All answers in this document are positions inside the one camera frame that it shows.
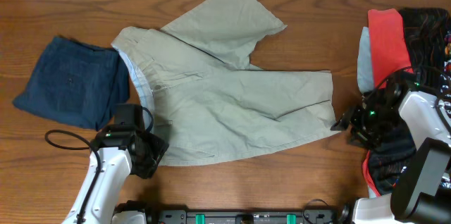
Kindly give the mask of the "khaki cargo shorts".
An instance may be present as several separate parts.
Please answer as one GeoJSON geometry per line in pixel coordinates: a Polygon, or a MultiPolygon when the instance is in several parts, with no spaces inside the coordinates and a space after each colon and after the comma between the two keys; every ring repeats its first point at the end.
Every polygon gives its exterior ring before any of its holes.
{"type": "Polygon", "coordinates": [[[329,71],[250,62],[257,43],[284,28],[257,0],[206,0],[160,30],[121,30],[112,45],[169,144],[163,165],[236,161],[331,136],[329,71]]]}

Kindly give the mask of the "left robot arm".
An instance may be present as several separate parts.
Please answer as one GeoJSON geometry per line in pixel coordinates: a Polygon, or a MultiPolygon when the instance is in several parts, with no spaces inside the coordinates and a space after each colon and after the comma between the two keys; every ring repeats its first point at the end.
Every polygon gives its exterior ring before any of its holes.
{"type": "Polygon", "coordinates": [[[168,143],[134,125],[110,125],[92,141],[89,169],[66,224],[149,223],[152,217],[142,202],[119,204],[129,175],[151,178],[168,143]]]}

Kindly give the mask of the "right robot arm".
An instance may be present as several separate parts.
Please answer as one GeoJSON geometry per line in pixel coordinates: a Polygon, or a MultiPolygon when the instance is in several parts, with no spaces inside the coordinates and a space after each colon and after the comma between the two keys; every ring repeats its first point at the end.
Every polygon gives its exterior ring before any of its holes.
{"type": "Polygon", "coordinates": [[[346,111],[334,131],[351,130],[368,149],[374,185],[391,191],[355,202],[352,223],[449,223],[450,119],[439,93],[418,82],[389,82],[346,111]]]}

